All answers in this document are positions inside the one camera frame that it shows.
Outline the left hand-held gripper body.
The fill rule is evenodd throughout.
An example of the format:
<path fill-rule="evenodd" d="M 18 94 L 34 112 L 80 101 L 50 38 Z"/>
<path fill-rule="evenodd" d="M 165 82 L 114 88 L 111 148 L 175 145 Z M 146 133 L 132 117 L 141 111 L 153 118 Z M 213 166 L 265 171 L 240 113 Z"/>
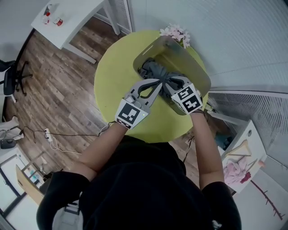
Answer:
<path fill-rule="evenodd" d="M 127 129 L 133 129 L 150 114 L 155 99 L 142 99 L 138 90 L 132 88 L 121 99 L 115 121 Z"/>

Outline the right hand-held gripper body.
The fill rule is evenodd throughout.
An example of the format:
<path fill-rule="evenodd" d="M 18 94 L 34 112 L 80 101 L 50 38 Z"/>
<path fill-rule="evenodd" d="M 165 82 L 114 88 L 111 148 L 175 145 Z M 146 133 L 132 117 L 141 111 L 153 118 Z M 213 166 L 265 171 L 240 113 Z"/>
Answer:
<path fill-rule="evenodd" d="M 173 94 L 171 99 L 186 114 L 191 114 L 203 106 L 202 98 L 193 83 Z"/>

